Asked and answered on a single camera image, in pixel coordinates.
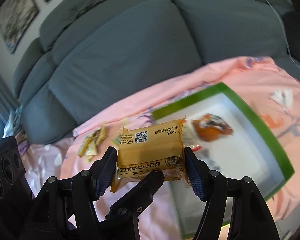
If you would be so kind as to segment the gold wafer bar packet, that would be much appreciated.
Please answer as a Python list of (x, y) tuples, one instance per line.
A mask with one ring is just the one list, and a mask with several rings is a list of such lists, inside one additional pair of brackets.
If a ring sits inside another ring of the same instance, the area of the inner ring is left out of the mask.
[(86, 163), (91, 162), (94, 156), (97, 155), (96, 133), (87, 136), (81, 144), (77, 155), (83, 158)]

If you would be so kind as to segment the yellow square cake packet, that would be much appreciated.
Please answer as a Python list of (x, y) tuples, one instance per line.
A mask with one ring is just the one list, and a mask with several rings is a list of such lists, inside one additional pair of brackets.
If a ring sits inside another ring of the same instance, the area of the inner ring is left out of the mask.
[(184, 119), (121, 134), (115, 177), (110, 191), (115, 193), (128, 182), (141, 181), (151, 171), (160, 170), (165, 181), (183, 180), (190, 184), (185, 171), (182, 139)]

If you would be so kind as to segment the red white snack packet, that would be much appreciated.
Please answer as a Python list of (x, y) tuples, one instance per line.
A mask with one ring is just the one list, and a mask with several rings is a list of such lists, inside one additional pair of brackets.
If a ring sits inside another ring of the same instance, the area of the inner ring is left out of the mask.
[(211, 170), (221, 172), (221, 167), (211, 159), (208, 147), (198, 139), (192, 125), (187, 120), (183, 124), (182, 141), (184, 147), (190, 147), (196, 157), (206, 162)]

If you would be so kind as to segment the orange panda snack packet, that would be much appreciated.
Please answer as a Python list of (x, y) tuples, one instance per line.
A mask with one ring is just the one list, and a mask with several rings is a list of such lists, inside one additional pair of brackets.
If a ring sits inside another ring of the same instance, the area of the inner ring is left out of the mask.
[(200, 139), (212, 142), (222, 136), (233, 135), (234, 130), (220, 116), (207, 113), (199, 119), (192, 120), (192, 125)]

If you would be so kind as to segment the mauve dotted blanket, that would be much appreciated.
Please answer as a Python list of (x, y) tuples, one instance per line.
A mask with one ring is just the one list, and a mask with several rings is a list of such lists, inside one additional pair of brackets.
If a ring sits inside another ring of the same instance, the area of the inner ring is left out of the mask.
[(25, 167), (25, 177), (36, 196), (50, 176), (61, 175), (61, 166), (74, 138), (65, 138), (54, 144), (32, 144), (26, 140), (19, 147), (21, 160)]

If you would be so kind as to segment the green cardboard box tray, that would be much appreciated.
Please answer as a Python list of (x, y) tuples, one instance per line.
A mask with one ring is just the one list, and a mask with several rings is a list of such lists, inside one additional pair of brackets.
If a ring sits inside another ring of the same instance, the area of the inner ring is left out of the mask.
[(199, 140), (195, 154), (225, 177), (249, 176), (264, 199), (272, 197), (294, 174), (281, 144), (261, 118), (224, 83), (218, 83), (152, 111), (155, 124), (185, 118), (187, 122), (210, 113), (234, 131), (213, 142)]

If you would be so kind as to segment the brown gold chocolate packet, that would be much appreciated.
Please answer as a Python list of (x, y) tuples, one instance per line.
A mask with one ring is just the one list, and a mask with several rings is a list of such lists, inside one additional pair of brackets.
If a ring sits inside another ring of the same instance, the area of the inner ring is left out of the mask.
[(102, 144), (102, 142), (107, 138), (107, 131), (105, 124), (102, 124), (102, 126), (96, 130), (93, 133), (93, 139), (96, 146)]

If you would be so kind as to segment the pink printed blanket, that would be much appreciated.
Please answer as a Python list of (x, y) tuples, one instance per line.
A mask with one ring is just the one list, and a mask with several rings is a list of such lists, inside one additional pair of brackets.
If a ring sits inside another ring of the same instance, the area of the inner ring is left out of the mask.
[[(107, 137), (92, 159), (79, 157), (100, 128)], [(122, 140), (145, 144), (177, 129), (210, 168), (253, 178), (275, 220), (300, 205), (300, 78), (269, 57), (211, 63), (112, 104), (74, 129), (61, 178), (89, 169)]]

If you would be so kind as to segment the grey fabric sofa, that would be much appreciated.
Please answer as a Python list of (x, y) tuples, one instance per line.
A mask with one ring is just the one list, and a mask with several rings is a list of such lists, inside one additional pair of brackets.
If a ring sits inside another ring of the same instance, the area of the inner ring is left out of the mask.
[(300, 78), (300, 12), (287, 0), (63, 0), (21, 58), (13, 90), (32, 144), (208, 63), (269, 56)]

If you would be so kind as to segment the framed ink landscape painting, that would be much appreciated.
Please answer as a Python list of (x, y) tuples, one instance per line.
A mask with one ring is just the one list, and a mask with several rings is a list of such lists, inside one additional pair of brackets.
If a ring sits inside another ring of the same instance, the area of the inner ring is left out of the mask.
[(38, 13), (34, 0), (5, 0), (0, 7), (0, 31), (10, 54), (14, 54)]

